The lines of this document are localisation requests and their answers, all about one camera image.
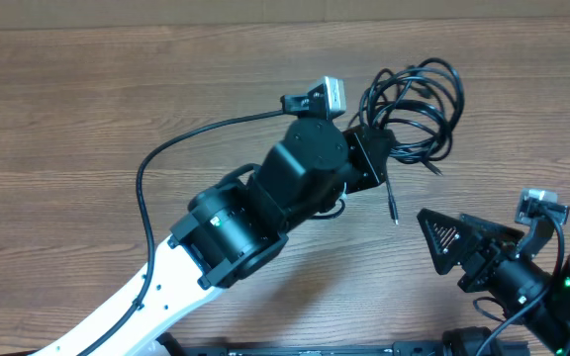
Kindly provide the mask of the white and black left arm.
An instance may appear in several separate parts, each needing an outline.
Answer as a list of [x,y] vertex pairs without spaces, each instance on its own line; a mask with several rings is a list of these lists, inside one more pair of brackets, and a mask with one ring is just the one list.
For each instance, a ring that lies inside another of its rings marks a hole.
[[388,130],[342,132],[328,120],[296,120],[247,182],[239,168],[189,203],[157,246],[152,273],[141,269],[40,354],[144,354],[179,319],[276,257],[290,230],[332,209],[341,195],[380,185],[396,143]]

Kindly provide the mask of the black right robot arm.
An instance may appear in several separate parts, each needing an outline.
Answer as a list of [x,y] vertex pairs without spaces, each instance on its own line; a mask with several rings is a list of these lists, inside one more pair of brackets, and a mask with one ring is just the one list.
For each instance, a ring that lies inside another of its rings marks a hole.
[[465,293],[488,292],[504,309],[502,327],[524,325],[556,355],[570,355],[570,253],[562,229],[569,209],[533,203],[517,211],[528,232],[462,214],[423,209],[417,219],[435,271],[459,266]]

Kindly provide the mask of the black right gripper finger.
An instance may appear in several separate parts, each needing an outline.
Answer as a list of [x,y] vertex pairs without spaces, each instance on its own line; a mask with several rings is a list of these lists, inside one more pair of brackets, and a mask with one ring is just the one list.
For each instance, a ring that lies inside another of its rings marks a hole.
[[482,235],[502,242],[518,244],[524,237],[523,231],[503,224],[490,222],[467,214],[461,214],[459,218],[462,222],[469,224]]
[[483,237],[475,223],[429,209],[421,209],[417,219],[437,274],[445,275],[456,265],[475,274],[483,266]]

